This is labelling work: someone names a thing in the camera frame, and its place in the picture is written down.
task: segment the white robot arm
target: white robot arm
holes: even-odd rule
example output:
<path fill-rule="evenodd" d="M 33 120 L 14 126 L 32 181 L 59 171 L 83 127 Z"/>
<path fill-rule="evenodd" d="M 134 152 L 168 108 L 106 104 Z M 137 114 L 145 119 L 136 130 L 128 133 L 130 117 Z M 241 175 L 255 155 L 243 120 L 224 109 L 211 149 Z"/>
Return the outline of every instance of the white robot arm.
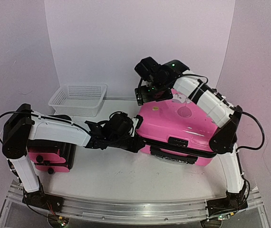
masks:
<path fill-rule="evenodd" d="M 187 70 L 184 75 L 193 74 Z M 225 101 L 225 97 L 218 95 L 217 92 L 203 88 L 207 87 L 203 82 L 198 81 L 194 76 L 183 76 L 176 80 L 173 89 L 187 96 L 191 101 L 195 102 L 206 114 L 222 128 L 234 114 L 231 109 L 233 105 Z M 239 193 L 244 185 L 241 177 L 240 165 L 236 155 L 236 144 L 231 152 L 218 154 L 225 178 L 227 190 L 230 193 Z"/>

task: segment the white plastic basket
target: white plastic basket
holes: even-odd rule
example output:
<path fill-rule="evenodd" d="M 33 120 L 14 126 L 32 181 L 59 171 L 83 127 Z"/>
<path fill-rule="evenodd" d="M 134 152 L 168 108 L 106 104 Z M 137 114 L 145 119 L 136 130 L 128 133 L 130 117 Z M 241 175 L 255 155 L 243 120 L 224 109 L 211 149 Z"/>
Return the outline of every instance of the white plastic basket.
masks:
<path fill-rule="evenodd" d="M 63 85 L 49 100 L 57 114 L 96 116 L 107 90 L 105 84 Z"/>

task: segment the pink toy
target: pink toy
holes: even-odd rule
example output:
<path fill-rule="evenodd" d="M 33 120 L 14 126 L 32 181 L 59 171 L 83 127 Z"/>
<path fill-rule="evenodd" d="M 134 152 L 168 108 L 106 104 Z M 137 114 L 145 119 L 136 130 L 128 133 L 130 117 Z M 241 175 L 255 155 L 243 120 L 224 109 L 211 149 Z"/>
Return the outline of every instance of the pink toy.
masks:
<path fill-rule="evenodd" d="M 186 96 L 172 92 L 171 100 L 149 102 L 141 107 L 139 115 L 144 120 L 137 133 L 149 144 L 141 151 L 205 166 L 215 156 L 209 140 L 217 126 Z"/>

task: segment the table surface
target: table surface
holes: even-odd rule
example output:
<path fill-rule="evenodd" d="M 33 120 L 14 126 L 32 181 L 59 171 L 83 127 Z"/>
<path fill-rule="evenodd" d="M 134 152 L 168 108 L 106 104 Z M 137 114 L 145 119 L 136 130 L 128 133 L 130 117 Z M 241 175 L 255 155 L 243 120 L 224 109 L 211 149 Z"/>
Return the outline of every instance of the table surface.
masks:
<path fill-rule="evenodd" d="M 105 100 L 96 117 L 73 116 L 72 119 L 85 126 L 85 120 L 108 120 L 115 111 L 124 111 L 134 117 L 139 107 L 136 101 Z M 117 148 L 77 147 L 74 166 L 69 173 L 36 172 L 45 192 L 81 199 L 166 202 L 212 199 L 225 196 L 226 192 L 218 157 L 206 167 L 200 167 Z"/>

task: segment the camera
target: camera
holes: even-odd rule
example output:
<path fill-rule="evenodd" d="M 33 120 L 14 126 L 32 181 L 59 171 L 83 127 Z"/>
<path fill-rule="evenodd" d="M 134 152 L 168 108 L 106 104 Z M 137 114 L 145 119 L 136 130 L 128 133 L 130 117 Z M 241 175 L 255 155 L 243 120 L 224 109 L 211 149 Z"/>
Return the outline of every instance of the camera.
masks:
<path fill-rule="evenodd" d="M 176 79 L 186 70 L 189 70 L 189 67 L 179 60 L 172 60 L 161 65 L 152 57 L 142 59 L 135 67 L 135 71 L 141 77 L 139 86 L 135 89 L 138 105 L 172 99 L 171 89 Z"/>

